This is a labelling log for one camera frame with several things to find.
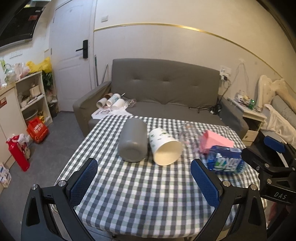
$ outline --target white paper cup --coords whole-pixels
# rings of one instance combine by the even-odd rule
[[[111,107],[111,110],[119,110],[120,108],[124,107],[126,102],[124,99],[117,100]]]
[[[104,107],[106,105],[106,102],[107,102],[107,98],[102,98],[100,99],[97,103],[96,103],[96,106],[98,109]]]
[[[120,98],[121,98],[120,94],[114,94],[109,100],[107,100],[106,105],[108,107],[111,107]]]
[[[149,133],[149,144],[153,160],[160,166],[172,164],[182,154],[182,143],[173,138],[167,131],[156,128]]]

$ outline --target pink paper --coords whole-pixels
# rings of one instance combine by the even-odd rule
[[[209,153],[209,150],[212,148],[212,146],[233,147],[233,144],[233,141],[209,130],[206,130],[206,132],[202,136],[200,136],[201,153]]]

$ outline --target drawer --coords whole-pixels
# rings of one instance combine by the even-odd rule
[[[242,141],[242,143],[245,145],[245,146],[250,146],[252,145],[252,141]]]
[[[258,135],[257,131],[248,130],[247,133],[245,134],[244,138],[242,139],[242,141],[253,142],[256,139],[257,135]]]

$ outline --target gray sofa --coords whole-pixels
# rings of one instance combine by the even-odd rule
[[[243,137],[248,125],[226,99],[221,111],[213,115],[199,110],[214,106],[219,88],[219,71],[161,59],[114,59],[112,81],[104,82],[73,105],[78,124],[86,136],[99,120],[91,118],[96,102],[105,94],[119,93],[126,99],[136,99],[127,111],[133,115],[179,119],[231,127]]]

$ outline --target gold wall trim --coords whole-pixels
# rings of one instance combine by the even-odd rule
[[[125,27],[125,26],[136,26],[136,25],[157,25],[157,26],[185,28],[185,29],[189,29],[189,30],[193,30],[193,31],[197,31],[197,32],[201,32],[201,33],[204,33],[204,34],[209,34],[209,35],[215,36],[217,38],[225,40],[225,41],[227,41],[229,43],[232,43],[232,44],[234,44],[234,45],[248,51],[250,54],[254,55],[259,60],[261,60],[263,63],[265,63],[268,67],[270,67],[274,72],[276,72],[282,78],[282,76],[273,67],[271,67],[267,62],[265,62],[263,59],[261,59],[258,55],[254,54],[252,51],[250,51],[250,50],[246,49],[245,47],[243,47],[243,46],[241,46],[241,45],[239,45],[239,44],[237,44],[237,43],[235,43],[235,42],[233,42],[233,41],[231,41],[229,39],[226,39],[226,38],[224,38],[224,37],[222,37],[220,35],[213,34],[213,33],[207,32],[205,30],[198,29],[198,28],[193,28],[193,27],[188,27],[188,26],[183,26],[183,25],[177,25],[177,24],[170,24],[170,23],[123,23],[123,24],[111,25],[111,26],[103,27],[103,28],[97,28],[97,29],[94,30],[94,32],[109,29],[109,28],[118,28],[118,27]]]

